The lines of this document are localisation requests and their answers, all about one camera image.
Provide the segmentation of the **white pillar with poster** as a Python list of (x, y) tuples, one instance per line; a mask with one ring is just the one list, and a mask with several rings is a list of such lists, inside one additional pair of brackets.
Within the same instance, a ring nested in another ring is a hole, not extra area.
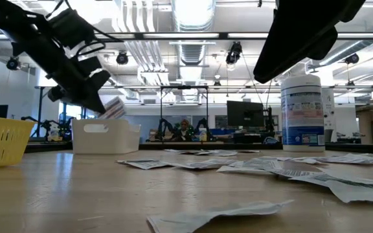
[(324, 113), (324, 141), (332, 141), (332, 135), (336, 131), (335, 100), (333, 89), (322, 88), (322, 103)]

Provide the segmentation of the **black background workstation frame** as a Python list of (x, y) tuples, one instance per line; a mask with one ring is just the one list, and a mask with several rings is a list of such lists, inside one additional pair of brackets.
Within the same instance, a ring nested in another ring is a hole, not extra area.
[[(42, 106), (39, 106), (40, 91), (35, 90), (32, 117), (38, 117), (38, 110), (41, 110), (41, 120), (59, 120), (60, 113), (63, 111), (63, 105), (60, 101), (51, 102), (47, 97), (42, 100)], [(227, 115), (227, 106), (225, 104), (209, 105), (164, 105), (150, 104), (141, 105), (124, 104), (125, 114), (123, 119), (132, 125), (140, 125), (141, 142), (145, 143), (150, 136), (152, 129), (157, 129), (161, 118), (165, 118), (171, 124), (176, 124), (183, 119), (188, 120), (192, 125), (196, 125), (202, 118), (208, 118), (209, 128), (216, 128), (216, 117)]]

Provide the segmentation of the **long white bandage packet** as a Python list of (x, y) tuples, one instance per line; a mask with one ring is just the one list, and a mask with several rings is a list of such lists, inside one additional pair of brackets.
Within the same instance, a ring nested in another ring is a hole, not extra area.
[(284, 161), (303, 162), (306, 164), (338, 163), (338, 164), (373, 165), (373, 154), (348, 153), (343, 156), (333, 156), (333, 157), (299, 157), (299, 158), (288, 157), (288, 158), (285, 158)]

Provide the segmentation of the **white plastic bin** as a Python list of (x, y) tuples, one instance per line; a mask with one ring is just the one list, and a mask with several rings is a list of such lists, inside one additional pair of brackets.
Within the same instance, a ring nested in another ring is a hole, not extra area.
[(72, 120), (74, 154), (117, 155), (139, 150), (141, 125), (124, 119)]

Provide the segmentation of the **small crumpled white packet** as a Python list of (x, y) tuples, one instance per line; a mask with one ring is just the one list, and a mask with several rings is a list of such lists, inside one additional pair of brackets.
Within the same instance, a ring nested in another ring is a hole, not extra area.
[(148, 216), (146, 219), (155, 233), (193, 233), (216, 217), (268, 216), (280, 212), (284, 206), (292, 202), (293, 200), (290, 199), (281, 203), (268, 201), (237, 203), (199, 212)]

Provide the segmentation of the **white disinfectant wipes canister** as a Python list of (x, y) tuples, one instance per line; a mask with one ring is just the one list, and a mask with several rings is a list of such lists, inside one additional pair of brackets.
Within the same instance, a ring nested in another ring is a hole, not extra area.
[(324, 107), (321, 80), (307, 74), (281, 83), (282, 144), (292, 152), (322, 152)]

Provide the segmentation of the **black computer monitor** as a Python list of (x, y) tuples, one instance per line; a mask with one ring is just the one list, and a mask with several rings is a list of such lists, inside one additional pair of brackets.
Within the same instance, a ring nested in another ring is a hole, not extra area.
[(227, 101), (228, 126), (264, 127), (263, 104)]

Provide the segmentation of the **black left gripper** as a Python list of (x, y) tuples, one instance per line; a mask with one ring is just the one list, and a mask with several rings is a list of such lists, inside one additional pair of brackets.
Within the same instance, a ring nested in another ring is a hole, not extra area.
[(49, 91), (52, 101), (76, 101), (94, 112), (106, 112), (98, 91), (111, 75), (101, 70), (98, 58), (69, 58), (62, 48), (45, 36), (16, 39), (11, 44), (14, 56), (29, 55), (46, 72), (47, 78), (57, 83)]

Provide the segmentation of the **blue striped bandage packet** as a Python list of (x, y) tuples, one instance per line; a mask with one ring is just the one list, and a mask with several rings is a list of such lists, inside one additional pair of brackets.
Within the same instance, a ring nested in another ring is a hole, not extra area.
[(105, 113), (99, 114), (99, 119), (118, 119), (126, 114), (124, 102), (117, 96), (105, 104)]

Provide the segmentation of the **person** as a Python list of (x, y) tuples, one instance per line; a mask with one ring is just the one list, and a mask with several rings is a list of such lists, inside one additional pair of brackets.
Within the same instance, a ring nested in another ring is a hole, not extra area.
[(177, 142), (192, 142), (194, 134), (190, 130), (189, 121), (183, 119), (180, 128), (174, 133), (173, 139)]

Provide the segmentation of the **black overhead frame bar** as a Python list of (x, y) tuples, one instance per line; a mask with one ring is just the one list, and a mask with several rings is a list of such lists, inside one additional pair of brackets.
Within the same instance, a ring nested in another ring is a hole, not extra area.
[[(206, 38), (206, 39), (147, 39), (143, 37), (143, 34), (147, 33), (218, 33), (219, 37), (218, 38)], [(123, 39), (123, 40), (264, 40), (264, 39), (229, 39), (227, 37), (228, 33), (236, 33), (236, 32), (133, 32), (133, 33), (117, 33), (117, 32), (112, 32), (109, 33), (108, 35), (112, 38), (118, 38), (118, 39)], [(337, 35), (338, 40), (353, 40), (353, 39), (339, 39)]]

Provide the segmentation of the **yellow plastic basket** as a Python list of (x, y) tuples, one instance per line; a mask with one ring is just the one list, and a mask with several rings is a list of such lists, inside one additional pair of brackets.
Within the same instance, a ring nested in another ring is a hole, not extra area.
[(0, 167), (21, 162), (33, 122), (0, 118)]

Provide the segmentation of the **silver ceiling air duct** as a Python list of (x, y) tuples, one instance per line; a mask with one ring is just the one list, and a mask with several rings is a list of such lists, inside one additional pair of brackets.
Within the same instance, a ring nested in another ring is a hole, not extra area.
[[(171, 0), (176, 32), (209, 32), (213, 28), (216, 0)], [(177, 46), (179, 77), (184, 85), (199, 85), (207, 46), (204, 41), (182, 41)]]

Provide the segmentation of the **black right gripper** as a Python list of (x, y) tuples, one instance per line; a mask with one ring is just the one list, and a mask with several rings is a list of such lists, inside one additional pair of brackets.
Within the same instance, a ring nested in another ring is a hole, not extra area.
[(323, 59), (337, 39), (342, 0), (278, 0), (269, 35), (254, 67), (266, 83), (304, 58)]

